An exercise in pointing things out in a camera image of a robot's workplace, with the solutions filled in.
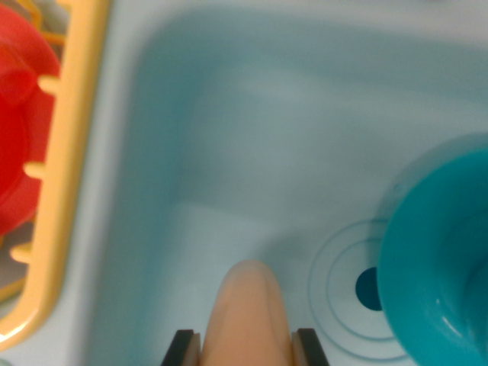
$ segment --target teal plastic cup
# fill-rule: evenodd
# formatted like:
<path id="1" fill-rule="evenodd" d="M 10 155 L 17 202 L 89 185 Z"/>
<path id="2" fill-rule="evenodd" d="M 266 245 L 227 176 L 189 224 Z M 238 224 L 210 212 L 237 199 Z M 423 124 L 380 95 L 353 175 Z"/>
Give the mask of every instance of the teal plastic cup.
<path id="1" fill-rule="evenodd" d="M 420 365 L 488 365 L 488 149 L 443 165 L 406 196 L 377 270 L 393 333 Z"/>

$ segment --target red plastic bowl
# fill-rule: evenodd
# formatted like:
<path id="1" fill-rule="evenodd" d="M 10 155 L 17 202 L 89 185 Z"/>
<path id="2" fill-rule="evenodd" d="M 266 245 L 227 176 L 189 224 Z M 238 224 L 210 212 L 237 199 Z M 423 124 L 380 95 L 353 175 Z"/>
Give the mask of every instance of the red plastic bowl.
<path id="1" fill-rule="evenodd" d="M 45 159 L 54 98 L 37 86 L 59 61 L 40 33 L 0 5 L 0 236 L 34 216 L 40 181 L 26 162 Z"/>

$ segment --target toy sink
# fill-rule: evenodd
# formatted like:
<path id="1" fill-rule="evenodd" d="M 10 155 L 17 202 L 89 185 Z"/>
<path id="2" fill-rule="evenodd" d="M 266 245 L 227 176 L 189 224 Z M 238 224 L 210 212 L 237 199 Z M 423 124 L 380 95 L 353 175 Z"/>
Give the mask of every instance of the toy sink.
<path id="1" fill-rule="evenodd" d="M 45 177 L 37 222 L 54 227 L 52 263 L 69 248 L 65 272 L 46 269 L 64 281 L 0 358 L 158 365 L 177 329 L 204 335 L 223 276 L 254 258 L 332 366 L 413 365 L 368 300 L 375 277 L 358 279 L 410 188 L 488 144 L 488 8 L 71 6 L 63 72 L 43 84 L 67 151 L 46 164 L 66 180 Z"/>

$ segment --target plastic toy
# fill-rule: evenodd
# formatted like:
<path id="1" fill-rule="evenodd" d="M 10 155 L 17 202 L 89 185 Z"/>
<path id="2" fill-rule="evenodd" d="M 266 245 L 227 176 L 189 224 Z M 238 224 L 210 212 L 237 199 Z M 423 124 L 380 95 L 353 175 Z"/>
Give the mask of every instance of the plastic toy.
<path id="1" fill-rule="evenodd" d="M 0 236 L 34 216 L 40 181 L 24 165 L 43 162 L 54 98 L 37 86 L 59 61 L 34 26 L 0 5 Z"/>
<path id="2" fill-rule="evenodd" d="M 388 226 L 378 265 L 381 303 L 419 364 L 488 364 L 487 209 L 484 149 L 421 181 Z"/>

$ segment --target yellow plastic rack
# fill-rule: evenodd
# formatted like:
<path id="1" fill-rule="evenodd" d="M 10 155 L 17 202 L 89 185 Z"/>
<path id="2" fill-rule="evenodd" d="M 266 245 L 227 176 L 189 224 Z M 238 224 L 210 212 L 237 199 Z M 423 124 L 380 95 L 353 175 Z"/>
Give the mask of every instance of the yellow plastic rack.
<path id="1" fill-rule="evenodd" d="M 18 0 L 40 30 L 42 14 L 31 0 Z M 25 279 L 0 289 L 0 300 L 21 292 L 17 306 L 0 319 L 0 351 L 23 341 L 56 304 L 68 252 L 88 125 L 97 85 L 110 0 L 58 0 L 71 12 L 59 78 L 42 75 L 39 86 L 56 97 L 45 162 L 28 162 L 26 174 L 43 181 L 32 242 L 14 247 L 11 256 L 29 264 Z M 61 34 L 41 32 L 62 45 Z"/>

